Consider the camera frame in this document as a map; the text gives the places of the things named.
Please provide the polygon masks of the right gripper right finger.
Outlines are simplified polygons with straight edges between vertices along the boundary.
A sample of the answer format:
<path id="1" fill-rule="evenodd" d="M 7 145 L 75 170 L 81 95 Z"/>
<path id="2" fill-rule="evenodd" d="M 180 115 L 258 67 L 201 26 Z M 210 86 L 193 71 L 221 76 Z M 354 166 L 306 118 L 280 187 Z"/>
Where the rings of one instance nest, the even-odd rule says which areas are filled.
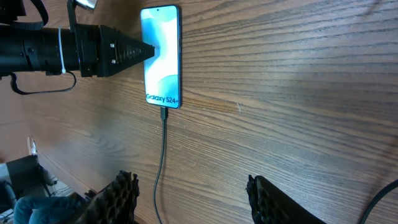
<path id="1" fill-rule="evenodd" d="M 261 175 L 249 175 L 246 191 L 255 224 L 325 224 Z"/>

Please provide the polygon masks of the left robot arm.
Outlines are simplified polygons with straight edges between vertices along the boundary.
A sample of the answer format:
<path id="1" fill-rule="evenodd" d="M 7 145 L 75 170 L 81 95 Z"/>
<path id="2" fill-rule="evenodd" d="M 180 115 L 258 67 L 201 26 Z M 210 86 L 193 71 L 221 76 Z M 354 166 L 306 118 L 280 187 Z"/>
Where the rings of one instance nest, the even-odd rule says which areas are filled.
<path id="1" fill-rule="evenodd" d="M 20 22 L 24 3 L 1 1 L 1 73 L 80 71 L 83 77 L 110 77 L 154 56 L 154 47 L 104 25 L 79 24 L 75 9 L 94 10 L 96 1 L 69 0 L 69 27 L 47 28 L 42 1 L 33 1 L 41 20 Z"/>

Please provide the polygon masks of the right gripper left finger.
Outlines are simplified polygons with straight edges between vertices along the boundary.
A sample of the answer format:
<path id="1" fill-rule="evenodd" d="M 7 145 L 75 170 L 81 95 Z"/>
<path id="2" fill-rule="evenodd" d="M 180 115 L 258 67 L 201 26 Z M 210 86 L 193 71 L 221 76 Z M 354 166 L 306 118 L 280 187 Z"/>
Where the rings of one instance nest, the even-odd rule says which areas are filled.
<path id="1" fill-rule="evenodd" d="M 101 192 L 92 197 L 74 219 L 75 224 L 136 224 L 139 196 L 137 174 L 121 170 Z"/>

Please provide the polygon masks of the Samsung Galaxy smartphone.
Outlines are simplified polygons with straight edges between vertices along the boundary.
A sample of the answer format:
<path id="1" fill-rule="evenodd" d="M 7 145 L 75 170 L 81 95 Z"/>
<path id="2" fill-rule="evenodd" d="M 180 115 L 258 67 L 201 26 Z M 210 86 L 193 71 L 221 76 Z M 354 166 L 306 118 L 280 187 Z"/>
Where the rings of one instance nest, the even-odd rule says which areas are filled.
<path id="1" fill-rule="evenodd" d="M 141 10 L 142 41 L 154 47 L 144 61 L 146 101 L 178 109 L 182 105 L 182 25 L 175 4 Z"/>

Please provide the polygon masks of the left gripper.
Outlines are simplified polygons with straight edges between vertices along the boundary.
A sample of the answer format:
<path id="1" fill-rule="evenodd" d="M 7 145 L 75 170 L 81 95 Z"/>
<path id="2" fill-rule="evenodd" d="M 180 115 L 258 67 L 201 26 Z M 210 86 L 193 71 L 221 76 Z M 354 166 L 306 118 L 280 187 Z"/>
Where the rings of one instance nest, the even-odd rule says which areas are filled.
<path id="1" fill-rule="evenodd" d="M 155 55 L 154 46 L 119 30 L 78 23 L 75 1 L 68 0 L 67 9 L 82 77 L 110 77 Z"/>

